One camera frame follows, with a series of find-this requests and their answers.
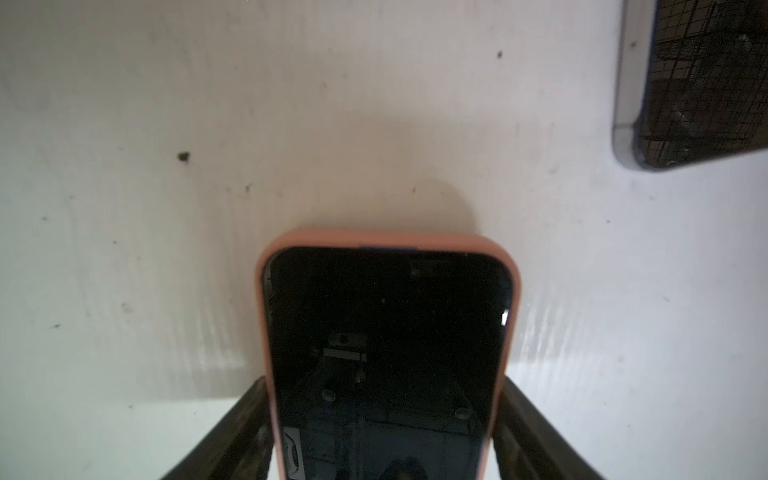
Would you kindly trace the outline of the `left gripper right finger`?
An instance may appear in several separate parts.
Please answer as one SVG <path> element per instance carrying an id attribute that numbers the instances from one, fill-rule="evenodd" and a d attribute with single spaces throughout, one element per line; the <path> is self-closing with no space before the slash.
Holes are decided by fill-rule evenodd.
<path id="1" fill-rule="evenodd" d="M 503 480 L 603 478 L 509 378 L 499 396 L 493 446 Z"/>

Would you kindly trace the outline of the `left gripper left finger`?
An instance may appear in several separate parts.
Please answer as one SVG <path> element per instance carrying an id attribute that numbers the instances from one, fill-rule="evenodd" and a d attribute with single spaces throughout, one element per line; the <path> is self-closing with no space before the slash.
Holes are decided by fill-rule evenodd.
<path id="1" fill-rule="evenodd" d="M 164 479 L 265 480 L 272 451 L 270 403 L 261 377 Z"/>

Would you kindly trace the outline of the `phone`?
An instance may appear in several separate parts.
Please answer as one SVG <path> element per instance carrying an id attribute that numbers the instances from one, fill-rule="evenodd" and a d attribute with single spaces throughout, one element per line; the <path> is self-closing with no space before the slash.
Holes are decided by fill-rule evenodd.
<path id="1" fill-rule="evenodd" d="M 302 229 L 255 270 L 282 479 L 480 479 L 522 281 L 470 234 Z"/>
<path id="2" fill-rule="evenodd" d="M 648 171 L 766 151 L 766 2 L 624 2 L 612 146 Z"/>

